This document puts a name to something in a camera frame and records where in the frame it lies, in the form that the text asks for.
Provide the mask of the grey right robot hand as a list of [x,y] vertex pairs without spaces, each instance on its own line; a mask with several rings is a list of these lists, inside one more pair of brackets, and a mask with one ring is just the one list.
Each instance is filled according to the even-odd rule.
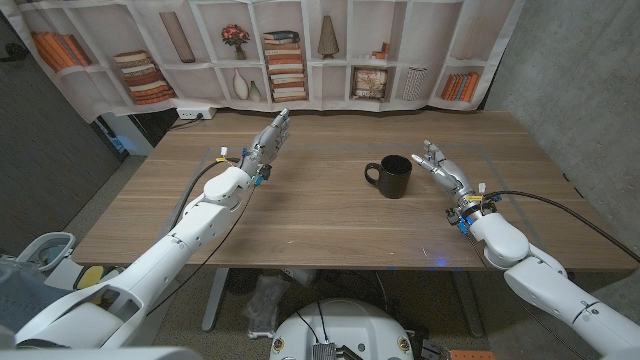
[[424,141],[424,149],[423,156],[412,154],[411,159],[431,174],[435,182],[455,203],[455,209],[461,217],[470,217],[473,220],[482,217],[481,202],[469,199],[476,193],[464,172],[453,161],[448,160],[439,147],[429,140]]

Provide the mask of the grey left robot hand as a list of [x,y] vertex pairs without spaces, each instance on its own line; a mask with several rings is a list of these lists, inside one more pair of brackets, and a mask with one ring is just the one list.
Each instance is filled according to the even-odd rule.
[[289,109],[284,108],[270,125],[255,136],[240,169],[249,176],[256,176],[262,167],[271,164],[289,136],[288,128]]

